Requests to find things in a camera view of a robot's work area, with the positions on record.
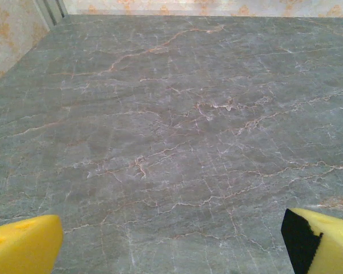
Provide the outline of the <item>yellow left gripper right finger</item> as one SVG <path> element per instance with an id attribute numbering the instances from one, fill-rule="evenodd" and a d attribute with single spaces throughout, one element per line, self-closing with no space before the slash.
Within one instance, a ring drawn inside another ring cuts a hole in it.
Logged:
<path id="1" fill-rule="evenodd" d="M 343 274 L 343 219 L 288 208 L 281 234 L 294 274 Z"/>

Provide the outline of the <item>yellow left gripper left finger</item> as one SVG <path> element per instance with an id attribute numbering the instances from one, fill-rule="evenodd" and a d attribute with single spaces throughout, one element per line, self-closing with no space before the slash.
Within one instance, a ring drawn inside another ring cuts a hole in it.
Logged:
<path id="1" fill-rule="evenodd" d="M 0 226 L 0 274 L 51 274 L 62 246 L 58 215 Z"/>

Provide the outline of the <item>aluminium corner post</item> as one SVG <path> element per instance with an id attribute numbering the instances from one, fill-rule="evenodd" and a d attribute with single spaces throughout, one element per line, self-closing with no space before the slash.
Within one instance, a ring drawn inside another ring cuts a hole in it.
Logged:
<path id="1" fill-rule="evenodd" d="M 34 3 L 50 30 L 68 15 L 64 0 L 34 0 Z"/>

